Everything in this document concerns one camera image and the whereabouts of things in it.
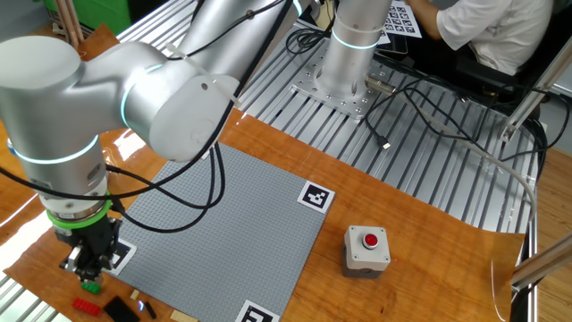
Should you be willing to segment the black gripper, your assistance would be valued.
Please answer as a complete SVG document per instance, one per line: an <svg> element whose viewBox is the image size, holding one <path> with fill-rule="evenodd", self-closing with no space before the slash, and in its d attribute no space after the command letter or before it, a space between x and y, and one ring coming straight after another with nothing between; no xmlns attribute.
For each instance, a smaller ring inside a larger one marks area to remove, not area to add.
<svg viewBox="0 0 572 322"><path fill-rule="evenodd" d="M116 275L114 253L117 246L119 229L122 221L111 217L103 217L94 224L76 229L54 226L56 238L72 248L81 247L90 257L99 258L81 264L76 275L85 284L103 283L102 272Z"/></svg>

